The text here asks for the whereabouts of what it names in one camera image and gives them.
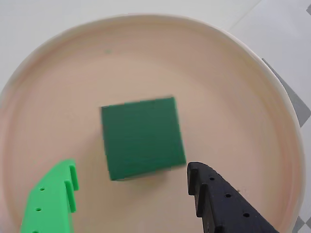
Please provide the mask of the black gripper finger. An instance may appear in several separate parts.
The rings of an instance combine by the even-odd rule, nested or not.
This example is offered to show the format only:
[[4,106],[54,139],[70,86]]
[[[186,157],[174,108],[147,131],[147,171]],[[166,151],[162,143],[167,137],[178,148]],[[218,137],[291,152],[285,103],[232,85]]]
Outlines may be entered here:
[[206,164],[187,167],[188,194],[205,233],[276,233],[277,230],[220,174]]

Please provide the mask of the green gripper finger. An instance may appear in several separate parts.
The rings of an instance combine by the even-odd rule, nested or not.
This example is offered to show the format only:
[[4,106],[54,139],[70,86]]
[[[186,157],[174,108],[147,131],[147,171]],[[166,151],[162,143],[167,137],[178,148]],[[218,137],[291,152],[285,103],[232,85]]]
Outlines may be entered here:
[[77,190],[75,161],[66,159],[56,164],[30,191],[20,232],[74,232],[72,213],[76,212]]

